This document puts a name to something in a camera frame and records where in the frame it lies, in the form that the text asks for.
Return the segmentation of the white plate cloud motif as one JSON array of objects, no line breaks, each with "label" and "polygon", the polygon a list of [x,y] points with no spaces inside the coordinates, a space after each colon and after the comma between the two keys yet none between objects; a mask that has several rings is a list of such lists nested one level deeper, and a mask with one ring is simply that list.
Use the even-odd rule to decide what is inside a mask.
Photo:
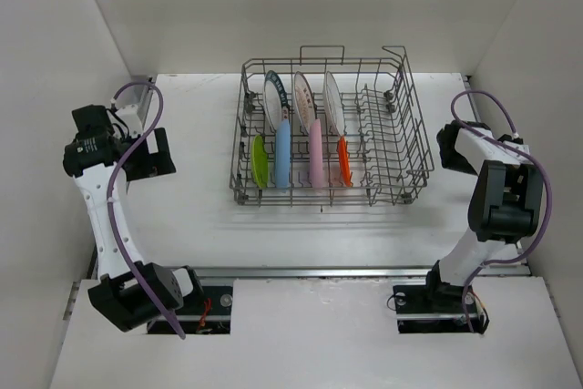
[{"label": "white plate cloud motif", "polygon": [[330,71],[324,76],[322,99],[327,120],[334,132],[341,137],[345,130],[342,95]]}]

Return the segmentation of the pink plate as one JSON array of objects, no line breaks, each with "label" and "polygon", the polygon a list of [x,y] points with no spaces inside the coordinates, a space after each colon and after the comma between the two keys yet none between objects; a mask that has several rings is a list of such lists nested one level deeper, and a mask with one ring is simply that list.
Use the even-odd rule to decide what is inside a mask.
[{"label": "pink plate", "polygon": [[310,181],[315,189],[321,189],[324,183],[322,158],[322,127],[319,119],[315,119],[309,132]]}]

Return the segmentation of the blue plate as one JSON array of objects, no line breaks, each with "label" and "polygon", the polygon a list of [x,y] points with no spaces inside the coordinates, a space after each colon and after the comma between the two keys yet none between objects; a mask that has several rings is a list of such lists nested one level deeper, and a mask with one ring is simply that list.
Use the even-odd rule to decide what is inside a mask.
[{"label": "blue plate", "polygon": [[286,189],[289,184],[291,164],[291,126],[288,119],[284,119],[276,132],[275,145],[275,186]]}]

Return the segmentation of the white plate dark green rim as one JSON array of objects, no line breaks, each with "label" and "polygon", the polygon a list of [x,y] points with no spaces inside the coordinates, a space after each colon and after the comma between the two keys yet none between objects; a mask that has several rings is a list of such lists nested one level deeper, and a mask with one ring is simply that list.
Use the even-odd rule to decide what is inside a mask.
[{"label": "white plate dark green rim", "polygon": [[280,76],[269,70],[263,83],[263,107],[271,129],[276,132],[284,120],[290,118],[288,94]]}]

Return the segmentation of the white plate orange sunburst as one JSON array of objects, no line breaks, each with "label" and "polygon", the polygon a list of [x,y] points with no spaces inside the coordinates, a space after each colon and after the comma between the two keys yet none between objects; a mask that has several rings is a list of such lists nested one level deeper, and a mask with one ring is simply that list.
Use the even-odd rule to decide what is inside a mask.
[{"label": "white plate orange sunburst", "polygon": [[310,130],[316,119],[316,110],[310,85],[302,72],[295,72],[293,76],[293,100],[296,114],[306,131]]}]

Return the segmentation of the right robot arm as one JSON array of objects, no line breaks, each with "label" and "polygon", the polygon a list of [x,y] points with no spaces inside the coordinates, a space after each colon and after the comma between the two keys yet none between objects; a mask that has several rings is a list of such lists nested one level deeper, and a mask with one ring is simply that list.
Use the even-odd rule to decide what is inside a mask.
[{"label": "right robot arm", "polygon": [[468,229],[437,261],[422,288],[424,304],[443,310],[463,296],[472,273],[506,244],[532,236],[538,228],[543,176],[526,158],[521,138],[493,137],[481,123],[454,120],[437,136],[442,167],[476,175],[468,206]]}]

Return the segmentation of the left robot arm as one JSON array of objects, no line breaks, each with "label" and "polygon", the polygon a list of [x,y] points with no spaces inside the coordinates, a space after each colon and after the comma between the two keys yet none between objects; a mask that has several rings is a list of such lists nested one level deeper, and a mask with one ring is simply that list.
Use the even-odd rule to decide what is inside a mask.
[{"label": "left robot arm", "polygon": [[164,128],[148,128],[158,147],[150,152],[141,135],[116,129],[107,107],[89,105],[72,117],[77,133],[65,147],[63,167],[86,203],[97,248],[98,285],[88,291],[93,307],[122,332],[166,319],[186,336],[177,310],[197,311],[204,291],[191,268],[176,270],[148,261],[129,217],[128,184],[173,174],[176,167]]}]

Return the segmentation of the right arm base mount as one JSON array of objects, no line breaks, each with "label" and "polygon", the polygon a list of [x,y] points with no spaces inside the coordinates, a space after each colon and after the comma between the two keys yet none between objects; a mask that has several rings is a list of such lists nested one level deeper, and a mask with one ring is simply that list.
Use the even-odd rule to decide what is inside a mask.
[{"label": "right arm base mount", "polygon": [[462,304],[460,292],[433,295],[421,284],[397,284],[387,300],[400,334],[477,333],[490,324],[487,310],[472,290]]}]

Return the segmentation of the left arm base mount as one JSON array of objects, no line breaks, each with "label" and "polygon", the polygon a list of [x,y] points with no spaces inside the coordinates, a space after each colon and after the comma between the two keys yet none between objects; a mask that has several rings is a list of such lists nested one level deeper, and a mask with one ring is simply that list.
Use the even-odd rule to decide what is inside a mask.
[{"label": "left arm base mount", "polygon": [[203,297],[190,294],[177,310],[186,335],[228,335],[234,301],[233,281],[203,279]]}]

